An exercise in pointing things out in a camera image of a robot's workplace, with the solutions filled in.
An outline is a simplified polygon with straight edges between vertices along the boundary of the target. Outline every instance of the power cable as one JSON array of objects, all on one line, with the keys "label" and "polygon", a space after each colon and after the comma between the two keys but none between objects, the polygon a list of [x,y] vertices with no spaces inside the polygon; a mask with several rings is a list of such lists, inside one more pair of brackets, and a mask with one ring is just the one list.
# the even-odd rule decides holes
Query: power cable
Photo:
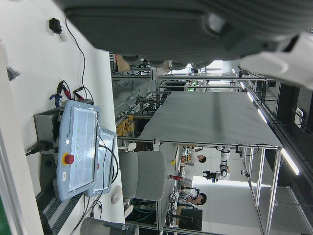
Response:
[{"label": "power cable", "polygon": [[84,91],[85,91],[85,94],[86,94],[86,99],[88,99],[88,97],[87,97],[87,92],[86,92],[85,85],[84,85],[84,74],[85,74],[85,68],[86,68],[86,58],[85,58],[85,54],[83,53],[83,51],[82,51],[81,48],[79,47],[76,38],[74,37],[74,35],[73,35],[72,32],[70,31],[70,29],[68,28],[68,25],[67,25],[67,17],[65,18],[65,25],[66,25],[66,27],[67,27],[67,30],[69,31],[69,33],[72,35],[73,39],[75,40],[75,43],[76,43],[78,49],[80,50],[80,52],[81,52],[82,55],[83,55],[84,66],[83,66],[83,74],[82,74],[82,85],[83,85],[83,88],[84,88]]}]

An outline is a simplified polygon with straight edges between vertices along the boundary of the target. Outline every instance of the white desk surface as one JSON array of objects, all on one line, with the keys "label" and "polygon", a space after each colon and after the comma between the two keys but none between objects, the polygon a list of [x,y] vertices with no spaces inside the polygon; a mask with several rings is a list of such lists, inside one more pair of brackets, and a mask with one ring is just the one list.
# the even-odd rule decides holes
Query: white desk surface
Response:
[{"label": "white desk surface", "polygon": [[[21,54],[18,49],[15,50],[15,48],[18,47],[21,43],[21,41],[18,40],[18,33],[17,35],[14,35],[14,30],[12,29],[12,33],[8,31],[6,36],[6,49],[9,57],[9,65],[11,65],[14,69],[20,71],[21,75],[10,83],[5,81],[5,79],[1,77],[1,79],[3,80],[1,82],[6,84],[6,88],[10,89],[9,93],[12,94],[11,100],[4,99],[3,102],[10,101],[10,110],[12,112],[15,112],[17,116],[17,121],[15,122],[14,126],[16,126],[16,131],[17,133],[19,133],[19,137],[22,140],[20,141],[20,149],[22,149],[22,157],[24,157],[23,152],[27,151],[27,149],[35,144],[37,141],[33,115],[54,108],[54,101],[49,101],[49,97],[50,95],[55,93],[56,87],[61,80],[65,79],[66,82],[70,85],[72,91],[81,86],[82,63],[77,63],[77,60],[82,60],[80,52],[78,51],[76,45],[73,43],[71,38],[69,38],[68,41],[65,43],[60,43],[61,48],[59,49],[48,48],[47,46],[47,48],[41,47],[36,50],[36,47],[31,46],[30,48],[25,48],[26,50],[29,50],[28,53],[25,52]],[[44,35],[44,37],[48,40],[56,40],[54,36],[55,35]],[[83,39],[82,36],[78,35],[78,42],[83,40],[85,39]],[[95,101],[95,105],[101,108],[100,125],[104,128],[115,131],[109,53],[94,49],[91,45],[88,45],[88,43],[86,43],[86,40],[83,41],[81,45],[83,45],[81,47],[82,50],[85,52],[87,64],[84,84],[91,91]],[[55,50],[57,50],[57,55],[51,56],[51,54],[53,54]],[[30,58],[28,59],[27,54],[31,55],[31,57],[35,57],[41,54],[41,57],[39,59],[37,58],[37,62],[40,64],[34,63]],[[49,61],[51,62],[51,65],[58,64],[58,66],[50,68]],[[0,67],[2,70],[4,69],[3,62]],[[118,157],[117,147],[115,148],[114,152],[115,155]],[[30,182],[30,186],[27,190],[29,190],[29,195],[31,195],[31,197],[33,195],[33,198],[31,200],[33,206],[34,197],[36,194],[38,194],[38,188],[40,188],[38,180],[40,172],[40,156],[41,155],[37,153],[27,157],[25,156],[24,158],[24,161],[27,160],[30,170],[30,175],[28,176],[30,176],[32,179],[32,182]],[[21,168],[12,168],[11,170],[12,173],[16,174],[17,176],[21,174]],[[107,194],[102,195],[100,199],[103,205],[101,219],[111,222],[124,223],[125,219],[122,199],[120,199],[120,201],[116,205],[113,205],[111,203],[111,193],[116,185],[121,185],[120,174],[117,177],[116,182],[113,183],[111,191]],[[29,200],[28,197],[25,197],[23,195],[18,196],[20,197],[19,199],[21,200],[21,202],[27,204],[27,200]],[[90,200],[89,206],[91,206],[94,199],[96,199],[96,197],[93,197]],[[28,210],[27,213],[32,212],[36,214],[36,209],[33,208],[33,210],[31,211]],[[99,218],[100,210],[96,208],[94,211],[95,218]],[[65,225],[62,227],[59,234],[70,234],[72,229],[79,221],[82,213],[83,199],[81,198],[74,210],[72,211],[71,215],[68,217]],[[32,217],[31,213],[27,216],[31,218],[38,218],[37,215]],[[34,230],[29,234],[42,234],[42,231],[40,231],[38,228],[35,228],[35,226],[33,229]],[[79,228],[75,231],[74,234],[79,234]]]}]

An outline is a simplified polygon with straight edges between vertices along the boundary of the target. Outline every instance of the white table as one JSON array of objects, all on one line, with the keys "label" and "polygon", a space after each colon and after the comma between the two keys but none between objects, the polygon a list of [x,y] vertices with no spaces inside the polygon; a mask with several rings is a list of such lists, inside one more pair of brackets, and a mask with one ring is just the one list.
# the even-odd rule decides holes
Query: white table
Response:
[{"label": "white table", "polygon": [[[110,63],[109,55],[107,52],[96,51],[98,56],[102,61],[102,71],[104,73],[101,76],[94,77],[85,81],[85,86],[87,86],[95,100],[95,104],[101,108],[101,126],[110,130],[115,131],[115,120],[114,120],[114,107],[113,107],[113,95],[112,95],[112,82],[111,82],[111,73],[110,73]],[[19,89],[22,89],[25,81],[22,80],[22,76],[16,78],[9,84],[6,78],[6,71],[4,68],[4,56],[0,53],[0,91],[1,95],[5,96],[5,99],[0,99],[0,107],[5,110],[5,113],[1,113],[1,125],[0,131],[3,133],[1,139],[3,140],[0,143],[1,148],[6,148],[7,155],[13,154],[12,156],[17,155],[17,158],[9,158],[7,160],[10,164],[7,164],[6,167],[11,171],[13,177],[14,185],[11,185],[11,188],[16,191],[15,196],[19,202],[16,205],[18,210],[21,210],[18,213],[18,219],[22,224],[22,231],[28,231],[28,234],[43,234],[41,231],[41,225],[38,215],[38,210],[35,202],[35,191],[33,190],[33,184],[36,184],[34,180],[39,170],[38,165],[29,165],[30,169],[27,166],[26,156],[24,155],[25,148],[31,146],[32,140],[36,138],[36,132],[33,123],[33,115],[42,111],[45,111],[51,107],[47,107],[48,97],[50,94],[51,87],[56,87],[60,79],[55,77],[54,80],[47,80],[45,83],[46,86],[42,86],[42,81],[39,82],[41,86],[35,87],[33,90],[25,89],[23,93],[18,92]],[[114,150],[115,155],[118,157],[117,147]],[[32,158],[38,158],[40,160],[40,154],[31,156]],[[102,219],[124,223],[124,210],[123,210],[123,201],[122,199],[115,205],[111,203],[111,193],[114,190],[116,185],[121,185],[120,174],[118,175],[116,181],[112,184],[112,189],[109,193],[102,195],[100,201],[103,205]],[[92,205],[93,200],[96,197],[91,198],[89,206]],[[94,210],[95,218],[99,218],[100,210]],[[60,235],[68,235],[71,233],[72,229],[75,227],[77,222],[83,213],[83,198],[79,200],[76,207],[68,217],[65,225],[60,230]],[[77,228],[74,234],[79,234],[79,229]]]}]

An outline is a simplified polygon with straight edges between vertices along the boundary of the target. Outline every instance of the gray fabric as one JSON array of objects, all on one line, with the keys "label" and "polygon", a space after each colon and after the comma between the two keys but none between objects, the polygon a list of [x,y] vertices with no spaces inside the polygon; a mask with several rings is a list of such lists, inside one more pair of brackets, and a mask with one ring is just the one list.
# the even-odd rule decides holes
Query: gray fabric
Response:
[{"label": "gray fabric", "polygon": [[139,139],[282,146],[246,93],[172,92]]},{"label": "gray fabric", "polygon": [[139,176],[136,198],[160,200],[165,187],[165,156],[160,151],[137,152]]},{"label": "gray fabric", "polygon": [[137,153],[119,154],[119,166],[122,178],[123,198],[131,199],[136,196],[138,183],[138,156]]}]

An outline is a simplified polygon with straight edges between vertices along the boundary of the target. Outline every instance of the black cable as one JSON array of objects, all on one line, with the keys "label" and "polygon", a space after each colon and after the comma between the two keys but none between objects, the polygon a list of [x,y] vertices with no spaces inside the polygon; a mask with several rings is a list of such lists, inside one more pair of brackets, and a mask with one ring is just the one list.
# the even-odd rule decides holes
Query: black cable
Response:
[{"label": "black cable", "polygon": [[67,82],[65,80],[63,80],[63,82],[66,84],[68,92],[70,93],[70,89],[69,89],[69,86],[68,86]]},{"label": "black cable", "polygon": [[216,148],[216,150],[218,150],[218,151],[222,151],[222,149],[219,148],[218,146],[215,146],[215,148]]},{"label": "black cable", "polygon": [[253,76],[256,76],[256,77],[258,77],[258,78],[261,78],[261,79],[264,79],[264,80],[266,80],[266,81],[270,82],[268,79],[263,78],[263,77],[260,77],[260,76],[258,76],[258,75],[255,75],[255,74],[251,73],[251,72],[250,72],[250,71],[248,71],[248,70],[247,70],[247,72],[249,73],[249,75],[253,75]]},{"label": "black cable", "polygon": [[82,215],[81,219],[79,220],[79,222],[77,223],[77,225],[75,226],[75,228],[72,230],[72,232],[75,231],[75,229],[77,229],[77,227],[80,225],[80,223],[81,223],[82,220],[84,219],[84,217],[85,217],[85,215],[86,215],[86,213],[87,213],[87,210],[88,210],[89,201],[90,201],[90,198],[88,198],[86,210],[83,211],[83,215]]},{"label": "black cable", "polygon": [[109,151],[111,152],[112,156],[113,156],[114,159],[115,159],[117,171],[116,171],[116,175],[115,175],[114,179],[112,180],[112,183],[113,183],[113,182],[116,180],[116,178],[117,178],[117,176],[118,176],[118,172],[119,172],[119,170],[118,170],[118,169],[119,169],[119,166],[118,166],[117,158],[116,158],[115,154],[113,153],[113,151],[112,151],[111,149],[109,149],[108,147],[106,147],[105,145],[101,145],[101,144],[100,144],[99,147],[102,147],[102,148],[105,148],[105,149],[109,150]]},{"label": "black cable", "polygon": [[133,94],[133,89],[134,89],[134,80],[132,81],[132,91],[131,91],[130,97],[131,97],[132,94]]},{"label": "black cable", "polygon": [[94,100],[93,100],[93,97],[92,97],[92,94],[91,94],[91,92],[89,91],[89,89],[87,88],[87,87],[85,87],[86,88],[86,90],[89,92],[89,94],[90,94],[90,96],[91,96],[91,99],[92,99],[92,104],[94,105]]},{"label": "black cable", "polygon": [[137,72],[136,74],[134,74],[134,72],[132,72],[132,73],[129,73],[129,72],[126,72],[128,75],[130,75],[130,76],[137,76],[137,75],[139,75],[140,74],[140,71],[139,72]]},{"label": "black cable", "polygon": [[85,91],[85,94],[86,94],[86,99],[88,99],[88,97],[87,97],[87,92],[86,92],[85,85],[84,85],[84,74],[85,74],[85,68],[86,68],[86,58],[85,58],[85,54],[84,54],[83,51],[80,49],[76,38],[74,37],[74,35],[73,35],[72,32],[70,31],[70,29],[68,28],[68,25],[67,25],[67,17],[65,18],[65,25],[66,25],[66,27],[67,27],[67,30],[69,31],[69,33],[72,35],[73,39],[75,40],[75,43],[76,43],[78,49],[80,50],[80,52],[81,52],[82,55],[83,55],[84,67],[83,67],[83,74],[82,74],[82,85],[83,85],[83,88],[84,88],[84,91]]},{"label": "black cable", "polygon": [[114,80],[113,80],[113,82],[115,82],[115,84],[118,85],[118,86],[120,86],[120,87],[125,87],[130,81],[131,81],[131,80],[128,80],[128,82],[127,82],[125,85],[119,85],[119,84],[117,83],[117,81],[114,81]]},{"label": "black cable", "polygon": [[240,154],[240,156],[254,156],[255,154],[257,154],[260,150],[260,146],[258,144],[255,145],[258,146],[258,150],[254,154]]}]

